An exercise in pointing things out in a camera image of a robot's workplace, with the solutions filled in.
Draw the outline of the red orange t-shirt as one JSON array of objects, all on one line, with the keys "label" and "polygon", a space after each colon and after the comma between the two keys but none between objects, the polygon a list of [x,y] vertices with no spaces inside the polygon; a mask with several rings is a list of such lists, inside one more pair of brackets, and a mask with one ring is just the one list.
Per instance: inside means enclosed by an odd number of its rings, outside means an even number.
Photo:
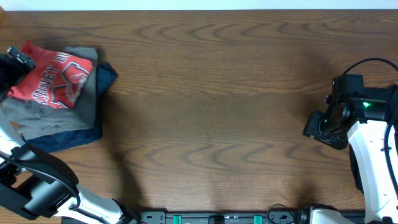
[{"label": "red orange t-shirt", "polygon": [[94,69],[93,62],[66,52],[45,50],[29,40],[21,51],[35,62],[35,68],[11,88],[9,95],[55,109],[74,108]]}]

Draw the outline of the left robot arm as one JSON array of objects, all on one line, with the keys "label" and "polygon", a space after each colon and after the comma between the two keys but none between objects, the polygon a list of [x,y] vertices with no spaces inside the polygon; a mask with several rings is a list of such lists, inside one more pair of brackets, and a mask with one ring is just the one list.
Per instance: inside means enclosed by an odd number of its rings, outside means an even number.
[{"label": "left robot arm", "polygon": [[61,52],[32,44],[1,55],[1,205],[34,220],[139,223],[116,200],[83,188],[53,151],[98,139],[98,98],[112,82],[97,74],[94,48]]}]

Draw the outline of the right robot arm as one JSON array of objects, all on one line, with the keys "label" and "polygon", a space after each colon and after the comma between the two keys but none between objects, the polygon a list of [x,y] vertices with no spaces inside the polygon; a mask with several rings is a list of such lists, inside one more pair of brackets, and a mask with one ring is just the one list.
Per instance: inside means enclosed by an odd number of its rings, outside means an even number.
[{"label": "right robot arm", "polygon": [[349,148],[364,222],[397,223],[397,87],[336,92],[326,103],[326,111],[310,114],[303,135]]}]

